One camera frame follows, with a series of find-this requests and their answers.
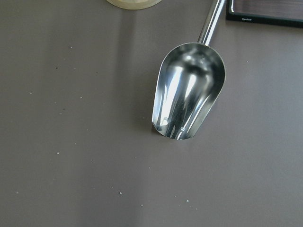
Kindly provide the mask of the metal scoop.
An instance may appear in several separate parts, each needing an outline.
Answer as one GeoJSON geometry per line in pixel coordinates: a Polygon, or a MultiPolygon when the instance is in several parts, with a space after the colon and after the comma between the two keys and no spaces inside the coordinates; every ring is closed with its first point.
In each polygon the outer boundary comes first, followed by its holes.
{"type": "Polygon", "coordinates": [[[214,0],[198,40],[175,47],[161,63],[151,122],[165,137],[194,137],[223,88],[225,64],[210,42],[224,4],[214,0]]]}

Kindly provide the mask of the wooden mug tree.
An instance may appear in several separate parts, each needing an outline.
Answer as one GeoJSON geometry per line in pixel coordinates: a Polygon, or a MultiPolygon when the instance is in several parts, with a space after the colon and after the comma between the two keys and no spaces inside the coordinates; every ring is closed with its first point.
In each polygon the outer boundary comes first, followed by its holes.
{"type": "Polygon", "coordinates": [[[107,2],[122,9],[139,10],[155,6],[161,0],[107,0],[107,2]]]}

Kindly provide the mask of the wine glass rack tray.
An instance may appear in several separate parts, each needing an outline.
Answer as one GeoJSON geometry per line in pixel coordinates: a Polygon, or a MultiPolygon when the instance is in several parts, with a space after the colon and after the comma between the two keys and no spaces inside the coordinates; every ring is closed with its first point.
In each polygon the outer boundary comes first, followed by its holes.
{"type": "Polygon", "coordinates": [[[228,0],[226,19],[244,23],[303,27],[302,0],[228,0]]]}

